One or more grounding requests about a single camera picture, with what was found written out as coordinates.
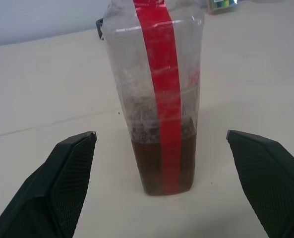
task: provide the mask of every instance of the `white table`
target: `white table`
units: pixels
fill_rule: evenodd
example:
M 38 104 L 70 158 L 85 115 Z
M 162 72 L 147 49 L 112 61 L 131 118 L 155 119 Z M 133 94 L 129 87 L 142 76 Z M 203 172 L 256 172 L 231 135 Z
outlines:
M 228 129 L 278 140 L 294 155 L 294 0 L 246 1 L 207 16 L 195 182 L 170 197 L 143 193 L 95 31 L 1 46 L 0 214 L 56 143 L 95 130 L 75 238 L 266 238 L 241 189 Z

